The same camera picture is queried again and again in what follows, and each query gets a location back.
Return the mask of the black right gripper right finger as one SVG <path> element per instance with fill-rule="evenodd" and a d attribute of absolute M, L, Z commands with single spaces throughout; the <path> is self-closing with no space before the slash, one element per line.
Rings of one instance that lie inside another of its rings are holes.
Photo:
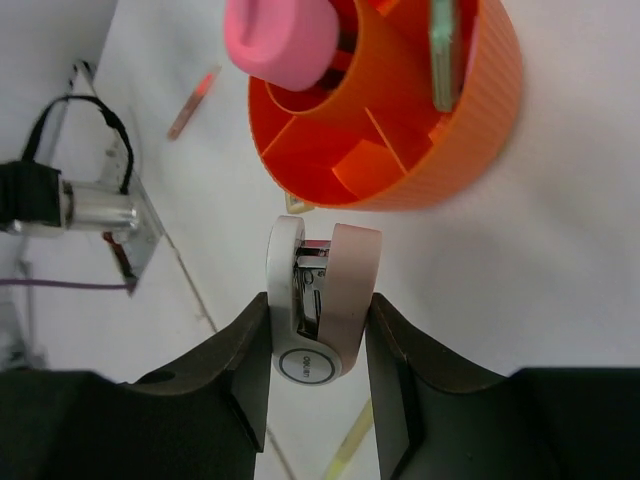
<path fill-rule="evenodd" d="M 366 353 L 385 479 L 635 479 L 635 368 L 502 376 L 412 325 L 383 295 Z"/>

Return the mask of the pink capped glue bottle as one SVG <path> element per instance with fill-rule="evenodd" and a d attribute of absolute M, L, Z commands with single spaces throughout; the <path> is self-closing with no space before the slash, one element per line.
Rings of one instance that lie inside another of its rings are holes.
<path fill-rule="evenodd" d="M 339 16 L 326 0 L 233 0 L 224 10 L 231 62 L 246 74 L 299 92 L 314 86 L 338 48 Z"/>

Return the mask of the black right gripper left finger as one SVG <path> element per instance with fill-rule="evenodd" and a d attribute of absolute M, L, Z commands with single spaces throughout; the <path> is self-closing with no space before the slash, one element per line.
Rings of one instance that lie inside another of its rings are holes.
<path fill-rule="evenodd" d="M 271 332 L 259 293 L 220 332 L 135 383 L 1 376 L 5 479 L 250 479 L 264 449 Z"/>

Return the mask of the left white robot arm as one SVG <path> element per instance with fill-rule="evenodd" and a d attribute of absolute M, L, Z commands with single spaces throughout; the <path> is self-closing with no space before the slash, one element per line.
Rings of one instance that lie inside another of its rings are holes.
<path fill-rule="evenodd" d="M 126 127 L 118 115 L 102 100 L 89 95 L 64 95 L 52 100 L 33 125 L 19 159 L 1 165 L 1 230 L 22 235 L 27 227 L 61 230 L 78 229 L 76 220 L 78 195 L 62 172 L 38 163 L 37 152 L 49 114 L 53 107 L 70 101 L 95 105 L 106 125 L 122 140 L 127 153 L 125 173 L 118 187 L 117 199 L 129 197 L 135 156 Z"/>

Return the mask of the green glue stick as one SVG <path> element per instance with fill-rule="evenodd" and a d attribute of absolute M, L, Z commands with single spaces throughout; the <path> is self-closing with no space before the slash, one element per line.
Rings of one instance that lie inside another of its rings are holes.
<path fill-rule="evenodd" d="M 459 2 L 430 2 L 429 47 L 432 101 L 437 111 L 451 113 L 463 83 L 462 34 Z"/>

